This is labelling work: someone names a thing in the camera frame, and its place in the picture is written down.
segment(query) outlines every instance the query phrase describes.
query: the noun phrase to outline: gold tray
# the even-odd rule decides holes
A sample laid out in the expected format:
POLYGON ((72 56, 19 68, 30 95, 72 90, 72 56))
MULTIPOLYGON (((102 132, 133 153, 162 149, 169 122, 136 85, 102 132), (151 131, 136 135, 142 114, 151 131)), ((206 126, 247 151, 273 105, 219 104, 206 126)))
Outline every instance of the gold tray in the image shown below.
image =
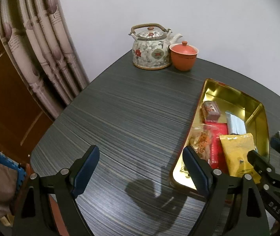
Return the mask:
POLYGON ((189 143, 193 132, 192 125, 202 123, 203 115, 201 112, 201 105, 204 101, 216 101, 221 111, 218 122, 227 122, 225 116, 226 111, 230 111, 232 114, 241 118, 245 122, 247 133, 251 133, 254 136, 254 142, 258 153, 269 161, 269 130, 263 104, 226 84, 213 79, 206 79, 190 130, 177 160, 170 171, 171 184, 174 187, 181 188, 182 190, 194 194, 197 194, 196 187, 191 177, 188 176, 188 173, 182 170, 182 150, 189 143))

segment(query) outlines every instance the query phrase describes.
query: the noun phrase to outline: orange lid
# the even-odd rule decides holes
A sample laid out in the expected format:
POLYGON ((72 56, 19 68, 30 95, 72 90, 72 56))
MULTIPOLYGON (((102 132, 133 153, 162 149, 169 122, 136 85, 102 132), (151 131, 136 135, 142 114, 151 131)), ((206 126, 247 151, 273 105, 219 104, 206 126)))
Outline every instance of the orange lid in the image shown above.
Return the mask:
POLYGON ((181 44, 177 44, 172 47, 172 51, 180 54, 185 55, 195 55, 197 54, 197 51, 191 47, 190 45, 187 45, 188 42, 182 41, 181 44))

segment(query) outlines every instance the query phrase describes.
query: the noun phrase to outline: table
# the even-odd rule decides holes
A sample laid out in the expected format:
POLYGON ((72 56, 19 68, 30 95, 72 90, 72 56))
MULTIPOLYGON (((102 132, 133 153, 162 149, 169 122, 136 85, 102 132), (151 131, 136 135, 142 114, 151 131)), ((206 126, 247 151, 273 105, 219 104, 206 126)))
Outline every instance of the table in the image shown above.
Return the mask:
MULTIPOLYGON (((100 161, 78 206, 95 235, 184 235, 204 203, 169 186, 203 82, 212 78, 262 102, 270 136, 280 130, 280 97, 225 67, 197 59, 189 72, 139 69, 128 52, 64 110, 31 155, 40 176, 70 167, 91 144, 100 161)), ((280 155, 271 150, 280 173, 280 155)), ((222 231, 225 209, 217 227, 222 231)))

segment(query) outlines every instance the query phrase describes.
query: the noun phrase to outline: screw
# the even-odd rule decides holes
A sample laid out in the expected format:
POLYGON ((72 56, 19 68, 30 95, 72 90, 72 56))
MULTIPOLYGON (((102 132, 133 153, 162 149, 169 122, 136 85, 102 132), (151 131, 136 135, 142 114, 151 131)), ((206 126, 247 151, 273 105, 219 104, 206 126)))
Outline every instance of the screw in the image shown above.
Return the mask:
POLYGON ((68 169, 62 169, 62 170, 60 171, 60 173, 61 173, 62 175, 67 175, 67 174, 69 173, 69 170, 68 170, 68 169))
POLYGON ((37 174, 36 174, 36 173, 33 173, 33 174, 31 174, 29 177, 30 177, 30 179, 35 179, 35 178, 37 177, 37 174))
POLYGON ((222 171, 219 169, 215 169, 215 170, 213 170, 213 173, 215 173, 217 176, 219 176, 222 174, 222 171))
POLYGON ((246 178, 247 180, 251 180, 251 175, 250 175, 250 174, 245 174, 245 178, 246 178))

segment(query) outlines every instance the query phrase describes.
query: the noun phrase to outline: curtain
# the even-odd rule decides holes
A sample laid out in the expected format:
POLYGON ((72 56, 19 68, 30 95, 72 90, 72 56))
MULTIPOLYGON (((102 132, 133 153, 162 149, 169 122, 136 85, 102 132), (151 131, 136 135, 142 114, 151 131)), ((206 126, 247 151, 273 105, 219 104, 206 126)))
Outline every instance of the curtain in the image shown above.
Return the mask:
POLYGON ((54 119, 87 86, 56 0, 0 0, 0 39, 30 92, 54 119))

